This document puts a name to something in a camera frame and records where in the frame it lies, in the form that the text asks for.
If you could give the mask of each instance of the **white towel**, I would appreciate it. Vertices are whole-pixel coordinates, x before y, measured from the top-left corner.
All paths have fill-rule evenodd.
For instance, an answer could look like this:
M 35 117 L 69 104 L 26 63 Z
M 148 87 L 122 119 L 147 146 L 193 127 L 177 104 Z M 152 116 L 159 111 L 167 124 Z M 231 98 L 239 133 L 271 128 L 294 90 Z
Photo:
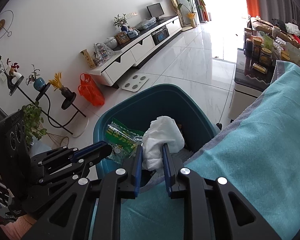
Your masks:
M 185 140 L 172 118 L 160 116 L 151 122 L 142 138 L 143 168 L 153 171 L 163 167 L 161 148 L 165 143 L 171 153 L 177 153 L 184 147 Z

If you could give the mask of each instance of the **food jar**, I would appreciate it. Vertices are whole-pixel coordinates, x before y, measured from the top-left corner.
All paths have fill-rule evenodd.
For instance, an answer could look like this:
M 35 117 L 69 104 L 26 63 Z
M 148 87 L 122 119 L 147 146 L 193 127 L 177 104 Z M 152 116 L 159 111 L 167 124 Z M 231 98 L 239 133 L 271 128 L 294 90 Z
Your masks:
M 110 49 L 114 49 L 118 46 L 118 42 L 114 37 L 107 38 L 104 44 Z
M 251 34 L 252 34 L 252 29 L 251 28 L 244 28 L 244 46 L 243 46 L 243 49 L 246 48 L 247 39 L 251 38 Z
M 261 44 L 262 44 L 262 39 L 260 39 L 258 37 L 253 38 L 252 57 L 259 59 L 260 51 L 261 51 Z
M 262 48 L 260 53 L 259 62 L 267 67 L 270 67 L 272 64 L 272 52 L 269 49 Z
M 253 43 L 252 43 L 252 40 L 251 39 L 247 39 L 246 41 L 246 52 L 248 54 L 251 54 L 252 55 L 252 51 L 253 51 Z

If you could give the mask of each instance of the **picture frame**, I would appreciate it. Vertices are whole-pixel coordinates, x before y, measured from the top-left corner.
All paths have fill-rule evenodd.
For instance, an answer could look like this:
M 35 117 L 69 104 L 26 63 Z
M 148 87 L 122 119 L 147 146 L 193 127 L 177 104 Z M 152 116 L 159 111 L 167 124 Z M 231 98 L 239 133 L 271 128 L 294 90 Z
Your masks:
M 119 32 L 114 37 L 120 45 L 126 43 L 127 41 L 130 41 L 130 38 L 125 32 Z

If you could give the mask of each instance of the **black speaker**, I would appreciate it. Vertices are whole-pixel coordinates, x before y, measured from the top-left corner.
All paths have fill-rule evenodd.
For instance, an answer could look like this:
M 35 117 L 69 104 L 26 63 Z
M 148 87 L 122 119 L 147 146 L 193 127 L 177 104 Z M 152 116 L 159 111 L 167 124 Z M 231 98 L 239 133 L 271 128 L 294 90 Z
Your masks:
M 23 110 L 0 121 L 0 176 L 15 198 L 26 197 L 30 157 L 25 138 Z

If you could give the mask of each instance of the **red plastic bag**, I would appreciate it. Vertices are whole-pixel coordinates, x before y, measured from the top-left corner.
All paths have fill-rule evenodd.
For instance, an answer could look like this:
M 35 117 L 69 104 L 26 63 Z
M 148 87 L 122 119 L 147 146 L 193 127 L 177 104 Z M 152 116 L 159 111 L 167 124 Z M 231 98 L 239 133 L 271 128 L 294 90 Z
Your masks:
M 94 80 L 89 74 L 82 73 L 80 75 L 81 85 L 78 87 L 80 95 L 84 96 L 94 106 L 103 106 L 105 97 L 97 87 Z

